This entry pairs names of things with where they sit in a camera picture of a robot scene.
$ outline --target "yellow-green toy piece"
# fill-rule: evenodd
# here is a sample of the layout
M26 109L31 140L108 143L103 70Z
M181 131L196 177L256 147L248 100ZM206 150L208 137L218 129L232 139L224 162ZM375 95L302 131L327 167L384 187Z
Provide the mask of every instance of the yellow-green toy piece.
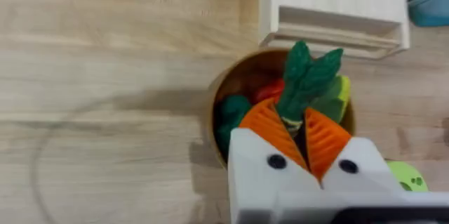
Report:
M320 113L340 123L346 111L351 93L349 77L336 76L330 83L329 89L311 102L311 106Z

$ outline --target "dark green toy piece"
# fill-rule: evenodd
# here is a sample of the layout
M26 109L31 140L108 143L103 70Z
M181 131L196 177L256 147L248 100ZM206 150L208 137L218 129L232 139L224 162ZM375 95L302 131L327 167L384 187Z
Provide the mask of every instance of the dark green toy piece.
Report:
M309 48L303 41L297 42L288 52L283 80L286 84L279 101L276 104L276 111L281 118L291 121L300 121L306 106L297 99L298 86L300 85L307 70L312 65Z
M286 61L283 76L286 87L276 104L284 122L299 123L310 102L327 91L340 69L342 55L339 48L313 61L305 42L295 44Z
M231 131L239 127L241 120L251 109L249 100L243 95L229 95L217 107L215 130L218 147L227 160Z

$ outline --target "wooden box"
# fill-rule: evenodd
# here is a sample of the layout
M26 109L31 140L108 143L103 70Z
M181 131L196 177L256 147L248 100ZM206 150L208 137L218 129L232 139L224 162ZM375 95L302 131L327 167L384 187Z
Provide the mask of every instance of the wooden box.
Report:
M406 0L259 0L260 46L383 58L409 48Z

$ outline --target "lime green object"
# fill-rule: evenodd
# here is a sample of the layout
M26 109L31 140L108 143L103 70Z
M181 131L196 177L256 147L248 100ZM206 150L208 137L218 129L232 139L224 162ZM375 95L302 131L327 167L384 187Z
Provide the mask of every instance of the lime green object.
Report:
M412 192L429 191L426 181L415 167L398 161L388 161L387 164L404 190Z
M286 87L276 104L276 111L284 122L300 122L310 102L328 90L340 69L342 54L339 48L313 61L305 42L299 41L293 46L283 76Z
M229 95L217 106L215 135L218 147L226 160L229 152L231 131L239 127L241 120L250 109L251 104L243 95Z
M326 93L315 98L310 106L333 121L340 123L346 111L350 93L351 82L349 77L336 76Z

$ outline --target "green plastic leaf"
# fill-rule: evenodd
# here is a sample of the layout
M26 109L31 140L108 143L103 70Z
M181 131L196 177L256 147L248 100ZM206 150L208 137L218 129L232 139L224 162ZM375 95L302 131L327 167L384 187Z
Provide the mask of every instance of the green plastic leaf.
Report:
M287 55L283 74L286 86L276 104L276 111L281 117L297 119L295 114L297 114L299 108L292 107L292 104L296 103L294 99L297 88L311 64L310 51L306 43L303 41L297 42Z
M312 61L309 49L303 41L296 43L294 48L288 54L284 73L286 87L276 105L276 111L288 121L301 121L302 114L310 102L329 88L340 69L343 50L335 49Z

